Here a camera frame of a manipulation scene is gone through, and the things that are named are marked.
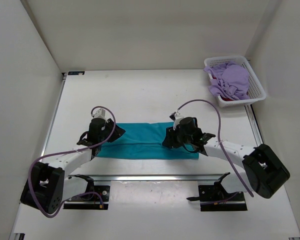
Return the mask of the teal t shirt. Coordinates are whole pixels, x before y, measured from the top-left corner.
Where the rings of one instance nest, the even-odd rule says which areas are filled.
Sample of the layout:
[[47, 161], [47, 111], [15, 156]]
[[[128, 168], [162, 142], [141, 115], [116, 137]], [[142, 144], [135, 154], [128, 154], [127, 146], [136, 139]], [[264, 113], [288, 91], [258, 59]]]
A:
[[117, 123], [125, 130], [114, 142], [106, 142], [97, 154], [99, 158], [125, 160], [198, 160], [198, 153], [190, 153], [183, 147], [169, 149], [162, 146], [166, 128], [172, 122]]

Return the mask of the purple t shirt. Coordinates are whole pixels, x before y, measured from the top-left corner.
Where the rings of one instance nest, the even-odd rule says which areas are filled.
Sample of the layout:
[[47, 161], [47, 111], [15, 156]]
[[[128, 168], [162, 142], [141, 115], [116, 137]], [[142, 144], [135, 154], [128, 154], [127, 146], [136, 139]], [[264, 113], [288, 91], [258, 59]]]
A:
[[213, 67], [206, 66], [203, 70], [212, 76], [208, 89], [214, 97], [221, 94], [230, 96], [248, 94], [249, 73], [235, 62], [222, 63]]

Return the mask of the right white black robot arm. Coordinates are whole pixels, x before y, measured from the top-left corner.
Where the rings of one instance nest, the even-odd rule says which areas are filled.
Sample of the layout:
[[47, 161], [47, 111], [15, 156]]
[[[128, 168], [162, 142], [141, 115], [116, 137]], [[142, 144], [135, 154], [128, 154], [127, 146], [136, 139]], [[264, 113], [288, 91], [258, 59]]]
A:
[[195, 117], [171, 115], [173, 126], [166, 129], [162, 145], [168, 149], [190, 145], [191, 153], [225, 160], [244, 169], [241, 178], [259, 196], [271, 198], [291, 177], [290, 172], [266, 144], [257, 147], [221, 141], [212, 133], [202, 132]]

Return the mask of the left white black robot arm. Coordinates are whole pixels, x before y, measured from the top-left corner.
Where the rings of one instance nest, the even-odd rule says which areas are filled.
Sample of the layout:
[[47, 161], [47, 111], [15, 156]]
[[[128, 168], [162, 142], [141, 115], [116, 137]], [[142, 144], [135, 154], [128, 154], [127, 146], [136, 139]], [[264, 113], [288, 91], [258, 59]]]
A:
[[51, 216], [71, 198], [82, 198], [85, 201], [99, 198], [100, 194], [95, 192], [91, 177], [72, 173], [95, 158], [104, 143], [116, 141], [125, 132], [112, 119], [93, 118], [88, 130], [77, 142], [77, 145], [83, 147], [82, 150], [51, 154], [46, 163], [38, 161], [33, 164], [21, 193], [21, 203]]

